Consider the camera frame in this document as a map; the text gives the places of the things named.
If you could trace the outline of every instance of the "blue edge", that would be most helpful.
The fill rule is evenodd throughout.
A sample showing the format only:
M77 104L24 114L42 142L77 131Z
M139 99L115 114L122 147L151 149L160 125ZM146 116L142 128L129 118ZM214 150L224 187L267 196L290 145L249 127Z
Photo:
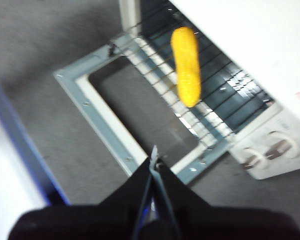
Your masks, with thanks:
M47 205L70 201L29 137L13 106L0 87L0 121Z

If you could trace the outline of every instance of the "gray carpet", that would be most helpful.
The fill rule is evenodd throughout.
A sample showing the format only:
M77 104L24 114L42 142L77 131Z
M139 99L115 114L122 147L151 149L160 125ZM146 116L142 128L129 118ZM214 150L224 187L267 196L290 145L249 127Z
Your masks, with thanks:
M120 31L116 0L0 0L0 83L75 204L99 203L127 177L52 73ZM191 187L212 205L283 211L300 226L300 170L258 181L226 155Z

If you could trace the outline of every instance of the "white surface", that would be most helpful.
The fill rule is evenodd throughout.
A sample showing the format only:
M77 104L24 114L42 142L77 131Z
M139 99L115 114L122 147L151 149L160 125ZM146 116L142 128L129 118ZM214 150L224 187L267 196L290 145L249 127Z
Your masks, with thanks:
M46 205L0 122L0 240L17 219Z
M119 0L119 6L123 31L137 35L141 25L133 26L141 20L140 0Z
M300 119L300 0L170 0Z

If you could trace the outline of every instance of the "toaster oven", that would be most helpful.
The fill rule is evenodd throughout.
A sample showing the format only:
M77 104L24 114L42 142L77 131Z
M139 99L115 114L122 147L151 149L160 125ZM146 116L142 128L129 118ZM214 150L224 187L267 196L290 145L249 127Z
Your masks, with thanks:
M127 175L153 145L186 184L226 152L256 179L300 169L300 45L287 59L279 52L300 35L277 48L273 34L258 35L274 27L260 20L271 8L258 17L239 1L119 4L123 32L54 76ZM170 45L182 26L199 44L202 93L192 108L178 97Z

